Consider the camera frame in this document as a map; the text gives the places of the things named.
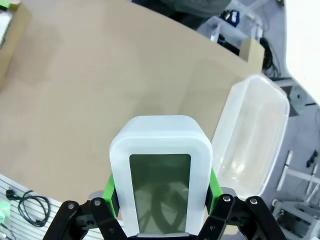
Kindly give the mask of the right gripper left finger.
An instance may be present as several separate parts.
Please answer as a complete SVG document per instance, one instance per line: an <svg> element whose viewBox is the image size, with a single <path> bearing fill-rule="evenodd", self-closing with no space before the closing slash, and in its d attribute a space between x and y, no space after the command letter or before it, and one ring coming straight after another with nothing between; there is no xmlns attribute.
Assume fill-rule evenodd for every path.
<svg viewBox="0 0 320 240"><path fill-rule="evenodd" d="M125 240L119 224L120 205L114 178L111 175L101 197L87 200L84 204L68 200L61 204L45 240L82 240L91 229L99 229L104 240Z"/></svg>

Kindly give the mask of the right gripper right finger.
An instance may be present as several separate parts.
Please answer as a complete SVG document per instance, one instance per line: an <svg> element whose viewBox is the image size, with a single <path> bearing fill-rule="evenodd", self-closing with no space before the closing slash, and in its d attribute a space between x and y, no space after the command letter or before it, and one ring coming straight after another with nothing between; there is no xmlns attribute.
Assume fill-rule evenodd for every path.
<svg viewBox="0 0 320 240"><path fill-rule="evenodd" d="M241 200L224 193L213 170L210 173L205 206L208 217L198 240L220 240L227 226L236 226L247 240L283 240L284 233L259 196Z"/></svg>

